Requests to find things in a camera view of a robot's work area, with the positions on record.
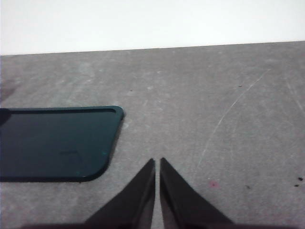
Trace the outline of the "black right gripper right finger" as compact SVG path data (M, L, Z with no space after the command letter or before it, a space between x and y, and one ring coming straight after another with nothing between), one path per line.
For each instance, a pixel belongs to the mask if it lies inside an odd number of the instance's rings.
M160 160L160 193L180 229L238 228L238 225L200 196L164 157Z

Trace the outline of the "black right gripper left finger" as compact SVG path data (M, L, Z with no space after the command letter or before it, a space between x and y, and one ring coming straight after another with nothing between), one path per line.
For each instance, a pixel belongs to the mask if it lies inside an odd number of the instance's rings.
M89 217L83 229L136 229L146 205L155 199L155 160L140 169L125 188Z

